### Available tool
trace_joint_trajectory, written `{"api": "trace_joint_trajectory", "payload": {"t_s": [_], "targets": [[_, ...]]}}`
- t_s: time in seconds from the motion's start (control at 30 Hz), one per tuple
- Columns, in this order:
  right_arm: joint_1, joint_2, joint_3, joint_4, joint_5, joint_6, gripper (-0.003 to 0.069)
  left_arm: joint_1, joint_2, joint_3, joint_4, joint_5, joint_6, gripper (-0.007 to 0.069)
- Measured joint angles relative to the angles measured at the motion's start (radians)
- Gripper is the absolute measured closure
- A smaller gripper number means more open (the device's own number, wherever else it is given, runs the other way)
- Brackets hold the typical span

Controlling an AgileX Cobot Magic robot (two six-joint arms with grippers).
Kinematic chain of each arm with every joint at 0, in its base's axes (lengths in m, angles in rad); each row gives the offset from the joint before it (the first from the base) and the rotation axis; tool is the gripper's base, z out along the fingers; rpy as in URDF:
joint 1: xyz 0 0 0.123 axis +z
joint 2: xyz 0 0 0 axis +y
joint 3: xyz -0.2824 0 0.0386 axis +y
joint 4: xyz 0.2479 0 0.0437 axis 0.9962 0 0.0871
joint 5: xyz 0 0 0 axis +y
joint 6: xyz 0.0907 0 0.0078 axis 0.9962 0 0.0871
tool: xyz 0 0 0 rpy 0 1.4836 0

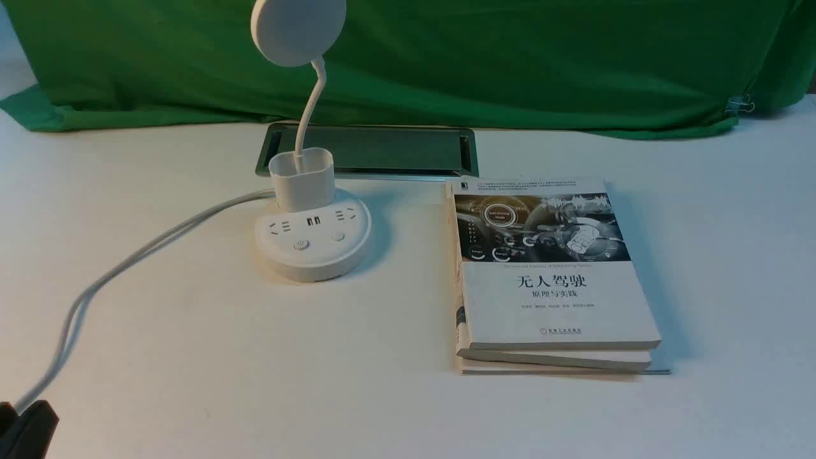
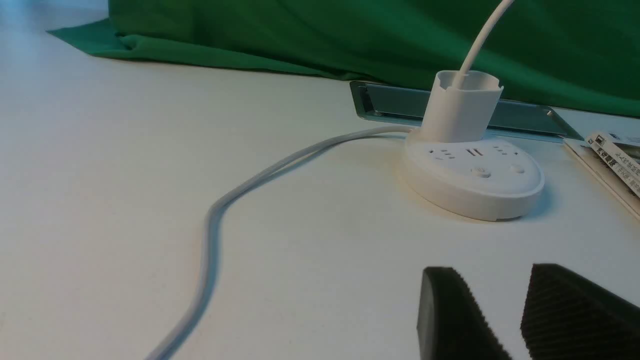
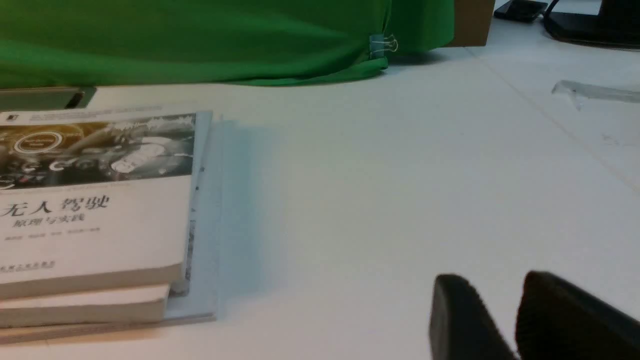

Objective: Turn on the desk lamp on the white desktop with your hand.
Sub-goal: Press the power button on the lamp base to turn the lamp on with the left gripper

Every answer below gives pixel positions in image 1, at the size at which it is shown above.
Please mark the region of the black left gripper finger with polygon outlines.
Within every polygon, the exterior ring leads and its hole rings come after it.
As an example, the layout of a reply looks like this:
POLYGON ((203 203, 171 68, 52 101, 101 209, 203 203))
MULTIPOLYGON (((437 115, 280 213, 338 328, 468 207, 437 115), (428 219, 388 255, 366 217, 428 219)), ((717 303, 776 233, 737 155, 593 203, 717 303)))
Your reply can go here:
POLYGON ((1 404, 1 457, 44 458, 59 424, 52 404, 35 401, 22 412, 1 404))

